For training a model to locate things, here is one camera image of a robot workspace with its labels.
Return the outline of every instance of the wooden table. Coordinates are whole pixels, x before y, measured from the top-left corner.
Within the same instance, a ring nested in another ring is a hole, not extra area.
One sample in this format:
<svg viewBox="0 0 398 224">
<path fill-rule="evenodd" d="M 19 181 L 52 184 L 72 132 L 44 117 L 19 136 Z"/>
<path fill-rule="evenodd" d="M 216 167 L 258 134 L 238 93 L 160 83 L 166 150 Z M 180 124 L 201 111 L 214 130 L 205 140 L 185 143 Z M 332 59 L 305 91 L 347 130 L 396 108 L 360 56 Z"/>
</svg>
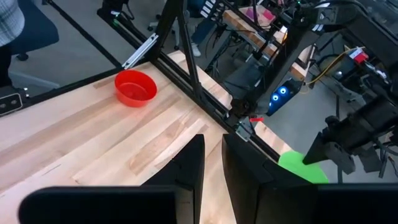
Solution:
<svg viewBox="0 0 398 224">
<path fill-rule="evenodd" d="M 239 10 L 243 14 L 246 15 L 246 11 L 249 8 L 252 8 L 252 7 L 242 7 Z M 272 22 L 269 19 L 267 19 L 265 16 L 263 16 L 263 13 L 264 13 L 265 10 L 266 9 L 265 9 L 264 6 L 257 6 L 258 21 L 259 21 L 259 25 L 262 26 L 262 27 L 267 27 Z M 236 15 L 232 10 L 226 10 L 224 12 L 223 20 L 225 22 L 231 24 L 236 30 L 239 30 L 240 34 L 244 34 L 246 37 L 248 37 L 251 40 L 251 42 L 256 44 L 259 48 L 264 44 L 264 39 L 259 37 L 256 34 L 256 30 L 253 29 L 242 18 L 240 18 L 238 15 Z M 276 40 L 279 43 L 282 43 L 284 35 L 285 35 L 284 33 L 277 31 L 275 33 L 274 37 L 276 38 Z M 277 50 L 277 47 L 275 45 L 273 45 L 273 44 L 270 44 L 270 45 L 268 45 L 268 47 L 266 47 L 264 49 L 264 52 L 267 55 L 272 55 L 276 50 Z M 299 59 L 303 60 L 305 62 L 308 59 L 308 55 L 309 54 L 311 54 L 311 57 L 312 57 L 313 50 L 312 50 L 311 46 L 307 47 L 305 50 L 302 51 L 302 53 L 299 56 Z M 297 78 L 299 80 L 304 80 L 304 78 L 306 77 L 306 75 L 308 73 L 308 67 L 306 69 L 304 69 L 300 65 L 298 65 L 297 63 L 293 63 L 290 71 L 292 72 L 292 74 L 294 75 L 295 78 Z"/>
<path fill-rule="evenodd" d="M 169 56 L 187 70 L 183 53 Z M 152 64 L 135 69 L 159 89 L 144 108 L 122 105 L 109 77 L 0 118 L 1 224 L 17 223 L 21 200 L 42 187 L 140 185 L 198 133 L 206 144 L 201 222 L 235 222 L 221 160 L 225 130 Z M 198 73 L 202 85 L 229 105 L 227 92 Z M 277 152 L 291 150 L 265 125 L 256 131 Z"/>
</svg>

